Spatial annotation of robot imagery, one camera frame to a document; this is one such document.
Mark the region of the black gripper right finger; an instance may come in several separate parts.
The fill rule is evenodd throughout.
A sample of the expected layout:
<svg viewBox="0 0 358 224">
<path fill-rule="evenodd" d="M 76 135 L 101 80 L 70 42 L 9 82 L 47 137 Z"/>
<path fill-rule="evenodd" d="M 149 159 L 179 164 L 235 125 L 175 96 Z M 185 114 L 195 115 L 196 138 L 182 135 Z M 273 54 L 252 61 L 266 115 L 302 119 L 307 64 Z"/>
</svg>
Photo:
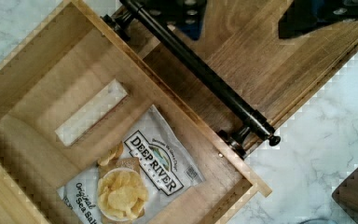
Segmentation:
<svg viewBox="0 0 358 224">
<path fill-rule="evenodd" d="M 341 21 L 358 21 L 358 0 L 294 0 L 278 22 L 278 36 L 296 38 Z"/>
</svg>

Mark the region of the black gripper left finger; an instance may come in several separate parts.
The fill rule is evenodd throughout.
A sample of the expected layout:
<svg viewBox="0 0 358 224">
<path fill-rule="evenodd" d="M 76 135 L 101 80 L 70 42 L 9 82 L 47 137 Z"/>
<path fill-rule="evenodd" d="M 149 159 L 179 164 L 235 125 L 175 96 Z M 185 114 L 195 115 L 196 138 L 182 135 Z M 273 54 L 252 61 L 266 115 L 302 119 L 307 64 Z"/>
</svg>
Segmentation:
<svg viewBox="0 0 358 224">
<path fill-rule="evenodd" d="M 139 0 L 159 23 L 172 25 L 191 40 L 199 40 L 207 0 Z"/>
</svg>

